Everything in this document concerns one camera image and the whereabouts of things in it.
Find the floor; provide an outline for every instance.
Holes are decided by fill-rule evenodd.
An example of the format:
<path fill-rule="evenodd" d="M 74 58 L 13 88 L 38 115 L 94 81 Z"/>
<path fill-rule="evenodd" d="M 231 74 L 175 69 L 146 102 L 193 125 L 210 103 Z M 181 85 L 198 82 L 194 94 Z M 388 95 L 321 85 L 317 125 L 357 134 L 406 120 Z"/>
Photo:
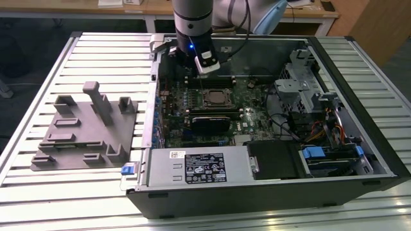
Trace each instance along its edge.
<path fill-rule="evenodd" d="M 158 23 L 158 31 L 173 33 L 173 22 Z M 0 34 L 17 38 L 29 57 L 33 70 L 19 78 L 0 75 L 6 84 L 14 84 L 15 95 L 11 99 L 0 99 L 0 153 L 21 123 L 38 89 L 49 75 L 54 62 L 61 54 L 73 31 L 87 32 L 146 32 L 146 24 L 141 20 L 63 20 L 53 19 L 0 19 Z M 411 40 L 400 49 L 384 68 L 392 81 L 411 100 Z"/>

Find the barcode sticker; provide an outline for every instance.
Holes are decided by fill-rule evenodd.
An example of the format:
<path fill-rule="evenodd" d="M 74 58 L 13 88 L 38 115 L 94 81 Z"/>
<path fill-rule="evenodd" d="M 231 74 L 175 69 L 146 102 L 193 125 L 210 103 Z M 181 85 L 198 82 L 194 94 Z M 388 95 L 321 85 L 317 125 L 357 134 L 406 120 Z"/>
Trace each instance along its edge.
<path fill-rule="evenodd" d="M 185 158 L 186 151 L 171 151 L 170 158 Z"/>

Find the white label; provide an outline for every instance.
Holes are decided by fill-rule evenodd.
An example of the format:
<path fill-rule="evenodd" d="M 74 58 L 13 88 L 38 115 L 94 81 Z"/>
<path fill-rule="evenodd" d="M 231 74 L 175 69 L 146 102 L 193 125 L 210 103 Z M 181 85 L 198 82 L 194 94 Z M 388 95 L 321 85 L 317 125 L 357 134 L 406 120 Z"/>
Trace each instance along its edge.
<path fill-rule="evenodd" d="M 170 158 L 173 159 L 182 159 L 186 156 L 186 151 L 171 151 Z"/>
<path fill-rule="evenodd" d="M 211 58 L 211 51 L 202 53 L 202 57 L 203 57 L 203 59 L 210 59 Z"/>
<path fill-rule="evenodd" d="M 143 11 L 125 11 L 126 13 L 143 13 Z"/>

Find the sticker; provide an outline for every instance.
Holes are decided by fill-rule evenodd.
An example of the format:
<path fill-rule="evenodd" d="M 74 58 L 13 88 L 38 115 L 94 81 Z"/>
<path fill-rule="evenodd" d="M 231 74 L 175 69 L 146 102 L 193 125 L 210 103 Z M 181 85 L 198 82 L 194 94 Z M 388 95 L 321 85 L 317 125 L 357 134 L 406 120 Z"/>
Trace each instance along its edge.
<path fill-rule="evenodd" d="M 186 151 L 171 151 L 170 158 L 171 159 L 183 159 L 186 156 Z"/>
<path fill-rule="evenodd" d="M 227 182 L 223 153 L 191 154 L 186 157 L 186 183 Z"/>
<path fill-rule="evenodd" d="M 125 11 L 125 13 L 143 13 L 143 11 Z"/>

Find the motherboard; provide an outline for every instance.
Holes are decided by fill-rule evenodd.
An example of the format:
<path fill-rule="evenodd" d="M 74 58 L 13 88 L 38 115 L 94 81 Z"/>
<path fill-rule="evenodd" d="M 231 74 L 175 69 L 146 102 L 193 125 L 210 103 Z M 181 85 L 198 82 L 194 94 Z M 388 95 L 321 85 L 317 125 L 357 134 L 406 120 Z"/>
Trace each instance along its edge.
<path fill-rule="evenodd" d="M 210 81 L 199 80 L 201 87 L 175 82 L 163 91 L 166 100 L 166 147 L 209 147 L 243 145 L 253 140 L 274 139 L 273 123 L 265 107 L 267 85 L 255 80 L 231 80 L 230 88 L 206 88 Z"/>

